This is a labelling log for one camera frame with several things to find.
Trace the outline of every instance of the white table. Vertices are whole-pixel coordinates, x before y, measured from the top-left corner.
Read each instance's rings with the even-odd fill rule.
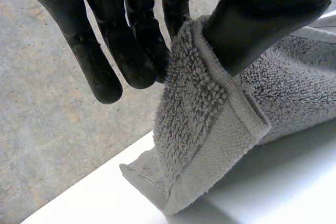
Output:
[[[336,223],[336,120],[255,148],[175,216],[158,211],[119,170],[152,142],[149,133],[22,223]]]

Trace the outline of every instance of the towel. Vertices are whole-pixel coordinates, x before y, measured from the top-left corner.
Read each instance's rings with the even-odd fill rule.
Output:
[[[172,42],[155,147],[120,165],[167,215],[206,193],[254,146],[336,118],[336,34],[305,27],[232,78],[202,35],[207,19],[185,22]]]

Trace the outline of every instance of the towel fold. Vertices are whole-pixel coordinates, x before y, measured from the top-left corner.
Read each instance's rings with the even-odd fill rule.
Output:
[[[186,22],[172,43],[155,147],[120,165],[168,215],[207,192],[255,145],[336,117],[332,36],[288,36],[232,78],[202,35],[206,20]]]

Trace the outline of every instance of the gray floor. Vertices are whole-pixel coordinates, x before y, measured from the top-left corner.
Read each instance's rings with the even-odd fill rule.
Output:
[[[192,17],[211,13],[217,2],[192,0]],[[170,44],[161,0],[155,13]],[[97,102],[57,25],[36,0],[0,0],[0,31],[0,223],[10,224],[151,131],[163,86],[134,90],[120,76],[122,99]]]

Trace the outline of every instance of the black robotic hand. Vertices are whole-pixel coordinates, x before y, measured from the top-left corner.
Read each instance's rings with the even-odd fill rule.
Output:
[[[102,52],[83,0],[38,0],[58,24],[98,101],[110,104],[122,86]],[[169,50],[154,18],[154,0],[87,0],[104,41],[128,84],[145,89],[163,83]],[[171,37],[189,18],[189,0],[162,0]]]

